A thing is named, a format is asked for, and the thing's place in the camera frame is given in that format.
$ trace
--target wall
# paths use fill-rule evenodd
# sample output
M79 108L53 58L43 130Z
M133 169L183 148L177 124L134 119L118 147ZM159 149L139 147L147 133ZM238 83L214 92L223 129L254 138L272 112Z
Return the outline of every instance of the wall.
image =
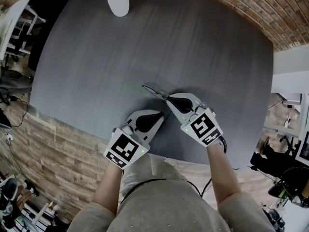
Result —
M285 232L303 232L309 224L309 209L303 209L289 201L280 215L285 221Z
M309 45L274 54L271 92L309 93Z
M274 51L309 43L309 0L218 0L259 28Z

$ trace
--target black cable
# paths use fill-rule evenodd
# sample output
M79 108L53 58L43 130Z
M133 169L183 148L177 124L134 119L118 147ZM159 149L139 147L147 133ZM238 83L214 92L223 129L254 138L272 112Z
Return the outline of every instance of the black cable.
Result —
M275 181L273 178L270 178L269 176L267 176L266 174L264 174L263 172L257 170L258 172L260 172L262 175L266 176L268 179L271 179L273 182L278 183L277 181Z
M251 166L251 167L248 166L248 168L251 168L251 169L254 170L254 171L258 171L258 172L260 172L262 175L266 176L268 179L271 179L273 182L278 183L277 181L275 181L274 179L270 178L269 176L267 176L267 175L264 174L263 172L259 171L259 170L257 169L257 167L255 167L255 166Z
M194 185L192 182L190 182L190 181L188 181L188 180L187 180L187 182L190 183L192 186L194 186L194 188L197 190L199 196L203 197L203 196L201 195L201 193L199 192L199 190L197 189L196 185Z
M149 89L151 89L155 94L154 95L161 95L163 98L167 99L167 96L164 96L163 94L158 93L157 91L155 91L153 88L147 86L147 85L142 85L142 87L147 87Z
M205 194L205 192L206 192L206 188L208 187L208 185L211 183L211 181L212 181L212 178L207 182L207 184L205 185L205 187L204 187L204 189L203 189L203 191L202 191L202 194L201 194L201 197L203 198L203 195Z
M274 104L273 106L267 108L267 111L268 111L269 109L273 108L274 106L277 106L280 102L283 102L283 101L284 101L284 100L281 100L281 101L277 102L276 104Z
M212 186L213 186L213 185L211 185L211 186L203 193L203 195L204 195L206 192L208 192L208 191L212 188Z
M141 182L141 183L137 184L136 186L134 186L134 187L126 194L126 196L124 197L124 199L122 199L122 201L121 201L120 204L122 204L123 201L124 201L136 188L138 188L138 187L140 187L141 185L144 185L144 184L146 184L146 183L148 183L148 182L157 181L157 180L166 180L166 179L150 179L150 180L146 180L146 181L144 181L144 182Z
M23 123L23 120L24 120L24 117L25 117L26 113L28 112L28 103L27 103L27 102L25 102L25 101L22 101L22 100L21 100L21 99L19 99L18 97L17 97L17 99L18 99L18 100L20 100L22 103L26 103L27 109L26 109L26 112L24 113L24 115L23 115L23 117L22 117L22 119L21 119L20 124L19 124L18 126L12 126L12 127L20 127L20 126L21 126L21 124Z
M284 175L286 172L288 172L289 170L292 170L292 169L299 169L299 168L304 168L304 169L308 169L308 170L309 170L309 168L307 168L307 167L303 167L303 166L301 166L301 167L293 167L293 168L289 168L288 170L286 170L286 171L284 171L284 172L283 172L283 174L281 175L281 178L280 178L280 179L283 179L283 175Z
M7 88L5 88L5 87L0 87L0 89L4 89L6 92L7 92L7 97L9 97L10 96L10 92L9 92L9 90L7 89Z

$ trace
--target desk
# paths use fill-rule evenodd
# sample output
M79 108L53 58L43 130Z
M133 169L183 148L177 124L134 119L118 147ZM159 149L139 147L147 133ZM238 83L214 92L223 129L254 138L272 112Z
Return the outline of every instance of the desk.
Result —
M106 0L70 0L44 46L30 104L106 140L138 109L170 110L141 85L191 92L212 107L233 167L248 166L262 131L272 43L215 0L130 0L116 17ZM205 148L173 115L150 153L207 164Z
M13 30L28 2L29 0L19 0L14 3L8 8L4 18L0 21L0 26L3 27L3 31L0 35L0 60L3 60L4 58Z

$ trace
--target brick wall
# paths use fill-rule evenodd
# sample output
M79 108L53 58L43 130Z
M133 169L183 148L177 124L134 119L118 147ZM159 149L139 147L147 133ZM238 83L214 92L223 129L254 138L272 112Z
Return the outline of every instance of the brick wall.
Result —
M284 51L309 44L309 0L218 0L260 29Z

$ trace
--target wooden floor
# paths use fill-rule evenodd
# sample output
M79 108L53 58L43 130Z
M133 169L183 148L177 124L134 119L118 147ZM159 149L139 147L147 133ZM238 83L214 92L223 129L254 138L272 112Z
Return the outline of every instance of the wooden floor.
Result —
M8 107L2 104L1 107L12 125L20 123L26 108L19 101ZM40 192L40 197L32 198L34 204L42 207L46 201L55 201L61 205L59 217L72 219L91 200L104 174L107 160L102 153L107 142L47 117L32 107L22 125L9 133L14 137L12 145L6 144L5 137L0 142L0 171L16 174L19 180L26 177L33 181ZM264 131L261 138L265 138L267 133L278 141L277 135L269 130ZM279 147L275 141L272 142L273 146ZM172 159L169 162L200 191L203 190L210 178L209 166ZM267 194L272 186L270 179L249 168L236 173L242 189L251 193L259 205L275 204L277 199ZM216 207L212 188L204 198Z

